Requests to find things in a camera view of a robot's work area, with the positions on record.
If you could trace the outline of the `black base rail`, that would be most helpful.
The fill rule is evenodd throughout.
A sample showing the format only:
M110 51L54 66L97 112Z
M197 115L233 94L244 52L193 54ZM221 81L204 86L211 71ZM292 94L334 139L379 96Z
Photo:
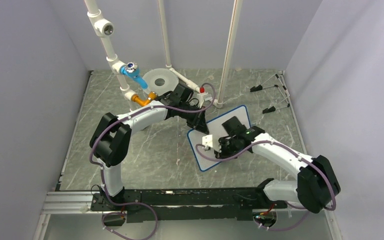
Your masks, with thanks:
M260 212L286 209L283 201L271 201L256 187L126 189L123 197L107 200L104 192L93 193L93 212L123 210L128 223L169 220L236 219L251 221Z

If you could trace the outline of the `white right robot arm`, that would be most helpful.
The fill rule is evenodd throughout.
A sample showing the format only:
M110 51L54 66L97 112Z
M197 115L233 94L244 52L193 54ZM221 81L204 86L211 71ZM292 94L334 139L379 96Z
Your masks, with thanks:
M235 116L222 127L227 134L212 141L217 160L229 161L249 152L272 161L294 177L290 181L269 178L260 183L255 189L255 200L260 207L267 208L275 202L294 202L315 214L322 209L336 209L336 196L341 187L325 156L313 157L296 151L262 128L245 127Z

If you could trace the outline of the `white PVC pipe frame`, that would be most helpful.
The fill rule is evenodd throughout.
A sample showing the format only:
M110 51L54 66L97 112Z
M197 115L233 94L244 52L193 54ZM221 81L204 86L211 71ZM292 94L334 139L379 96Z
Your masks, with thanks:
M114 25L112 22L110 22L103 16L103 13L99 9L98 4L95 0L85 0L84 3L87 8L87 17L90 21L90 24L96 36L99 37L100 42L105 51L106 61L111 71L116 75L119 81L120 90L122 91L124 98L128 102L129 106L132 109L134 109L135 108L134 102L131 101L131 97L135 93L130 89L130 85L127 83L125 79L125 77L127 76L120 73L121 67L126 63L119 60L118 55L116 54L110 39L110 36L114 33ZM213 100L211 104L219 109L222 108L225 103L224 96L225 96L226 85L228 82L227 77L229 75L229 69L231 66L231 60L232 60L235 40L237 36L237 30L238 30L242 6L243 6L242 0L235 0L233 2L230 27L228 32L227 45L225 50L225 57L224 57L224 62L222 67L219 90L218 90L218 93L212 94ZM162 32L165 66L168 70L173 72L182 82L184 82L189 88L199 93L200 86L198 86L192 80L188 79L186 76L179 73L172 66L172 61L170 56L170 45L169 45L169 39L168 39L167 18L165 13L165 2L163 0L158 0L157 7L158 7L161 32Z

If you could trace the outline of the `orange brass faucet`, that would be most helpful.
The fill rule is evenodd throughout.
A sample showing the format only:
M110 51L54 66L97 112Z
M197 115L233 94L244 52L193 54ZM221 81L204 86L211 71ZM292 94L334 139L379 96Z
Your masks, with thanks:
M134 103L137 103L141 107L144 107L154 101L157 97L158 95L154 91L151 91L144 99L142 99L137 93L135 93L132 95L130 100Z

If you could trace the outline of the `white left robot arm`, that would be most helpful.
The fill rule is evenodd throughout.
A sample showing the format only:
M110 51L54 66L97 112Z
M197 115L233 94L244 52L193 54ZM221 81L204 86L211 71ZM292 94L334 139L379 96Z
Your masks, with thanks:
M121 115L108 112L102 116L89 142L89 162L99 166L100 191L109 209L117 210L125 201L121 164L134 134L173 117L184 119L191 129L209 133L207 107L193 104L193 94L191 88L179 83L174 90L152 97L150 103L134 111Z

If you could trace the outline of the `blue faucet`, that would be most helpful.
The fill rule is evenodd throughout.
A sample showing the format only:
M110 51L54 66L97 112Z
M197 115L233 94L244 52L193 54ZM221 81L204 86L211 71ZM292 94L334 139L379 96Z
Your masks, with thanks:
M131 78L134 82L138 83L143 90L148 88L147 82L140 75L140 68L136 62L131 61L127 64L124 64L120 68L119 72L122 75Z

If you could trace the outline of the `clear round plate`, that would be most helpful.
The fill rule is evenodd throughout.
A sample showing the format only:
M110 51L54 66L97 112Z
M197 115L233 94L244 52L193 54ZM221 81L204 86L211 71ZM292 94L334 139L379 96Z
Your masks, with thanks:
M179 83L178 77L169 69L155 68L143 75L143 80L147 83L144 90L146 94L156 93L158 96L169 91L173 91Z

